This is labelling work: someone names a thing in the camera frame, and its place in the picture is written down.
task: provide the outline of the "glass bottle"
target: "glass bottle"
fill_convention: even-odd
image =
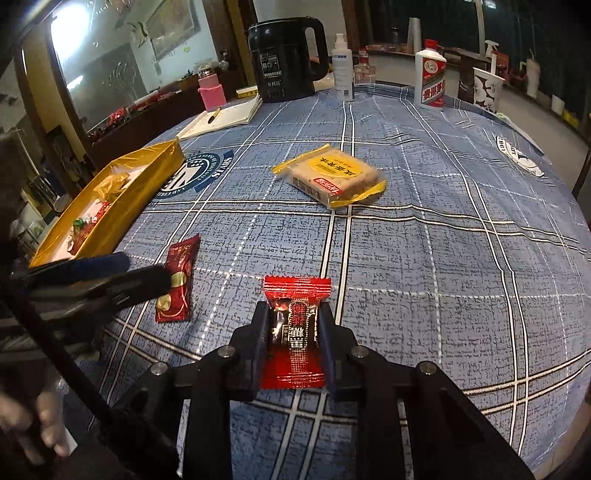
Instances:
[[[353,68],[355,85],[360,83],[375,83],[375,67],[369,64],[367,50],[359,50],[359,63]]]

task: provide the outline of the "red candy wrapper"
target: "red candy wrapper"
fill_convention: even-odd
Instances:
[[[86,218],[77,218],[72,223],[72,233],[68,239],[68,252],[72,255],[76,255],[78,250],[84,245],[86,239],[93,231],[94,227],[99,220],[103,218],[103,215],[109,209],[111,204],[109,202],[102,202],[100,209],[96,212],[96,215],[93,217],[86,217]]]
[[[170,272],[172,288],[156,300],[157,322],[180,322],[189,319],[191,271],[200,240],[199,235],[195,235],[184,242],[171,245],[168,249],[165,267]]]
[[[317,312],[330,279],[267,276],[263,291],[272,316],[261,388],[323,387]]]

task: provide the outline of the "pen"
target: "pen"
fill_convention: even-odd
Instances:
[[[211,117],[209,117],[209,120],[207,121],[208,124],[210,124],[211,122],[214,121],[214,119],[217,117],[217,115],[219,114],[219,112],[222,111],[222,107],[217,107],[216,111],[214,113],[212,113]]]

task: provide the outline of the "gold box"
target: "gold box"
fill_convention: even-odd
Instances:
[[[171,140],[136,150],[110,162],[61,214],[60,219],[43,240],[30,267],[59,260],[55,258],[56,253],[70,235],[72,222],[83,216],[94,202],[96,199],[94,189],[100,182],[112,174],[129,173],[131,175],[141,170],[141,173],[97,222],[74,258],[97,257],[112,253],[131,223],[168,178],[180,168],[183,160],[184,155],[178,140]]]

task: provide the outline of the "round table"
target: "round table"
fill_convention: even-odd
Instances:
[[[437,363],[539,467],[589,385],[591,235],[542,152],[493,115],[446,102],[417,109],[412,89],[376,85],[343,103],[328,90],[182,141],[188,166],[205,153],[231,161],[209,184],[186,169],[183,188],[153,200],[117,251],[144,267],[199,233],[192,316],[157,324],[154,301],[121,312],[100,361],[81,363],[109,402],[153,361],[181,365],[226,344],[264,299],[265,275],[325,275],[336,319],[359,343],[401,364]],[[329,211],[271,173],[327,143],[380,168],[386,192]],[[80,437],[89,413],[65,400]],[[324,390],[233,404],[235,478],[353,478],[355,416]]]

